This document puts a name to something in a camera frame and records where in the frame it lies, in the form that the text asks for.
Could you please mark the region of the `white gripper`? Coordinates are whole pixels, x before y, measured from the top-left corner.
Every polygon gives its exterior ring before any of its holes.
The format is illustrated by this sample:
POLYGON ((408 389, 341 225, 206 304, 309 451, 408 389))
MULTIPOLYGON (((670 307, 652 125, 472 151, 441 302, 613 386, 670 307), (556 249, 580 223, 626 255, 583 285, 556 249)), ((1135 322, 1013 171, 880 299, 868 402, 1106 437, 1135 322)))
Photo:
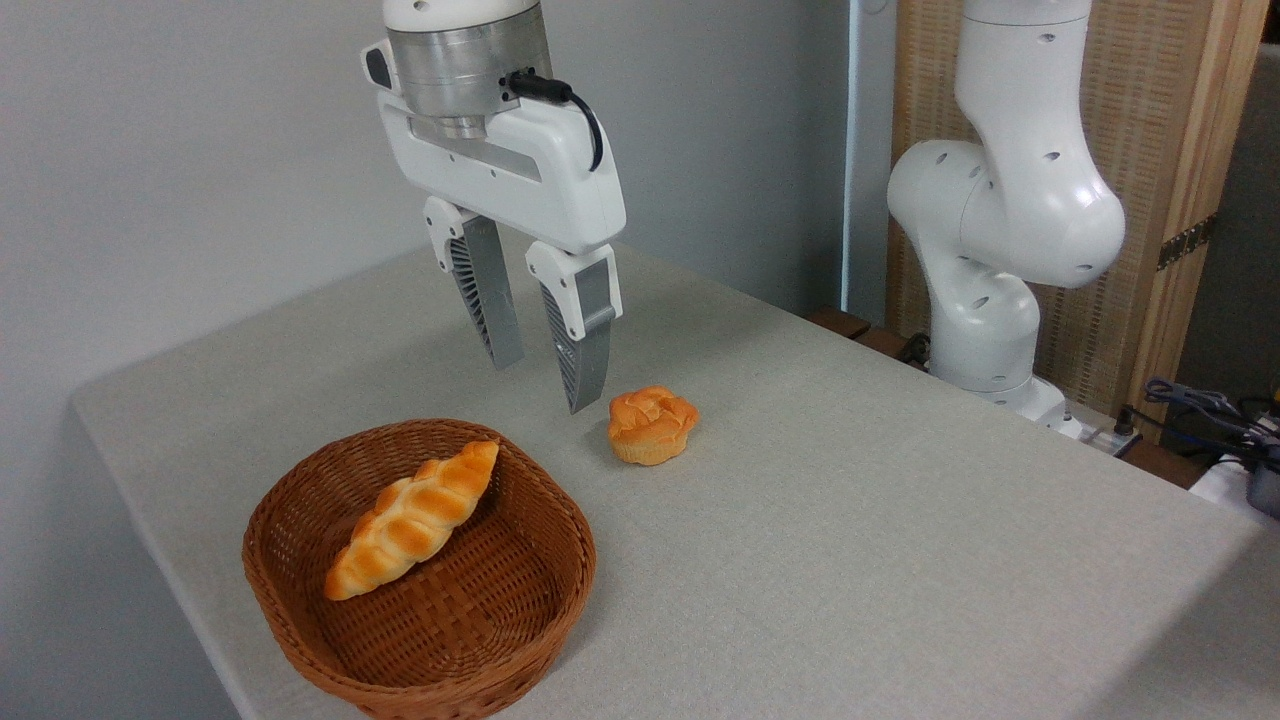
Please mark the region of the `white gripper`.
POLYGON ((486 117, 485 137, 452 138, 439 117, 410 110, 388 42, 366 47, 364 64, 379 87, 398 168, 431 195, 422 214, 436 263, 454 279, 494 368, 524 357, 499 222, 540 240, 525 261, 541 287, 570 411, 595 402, 609 365, 611 323, 623 315, 607 242, 626 225, 596 118, 567 83, 529 67, 494 79, 507 108, 486 117))

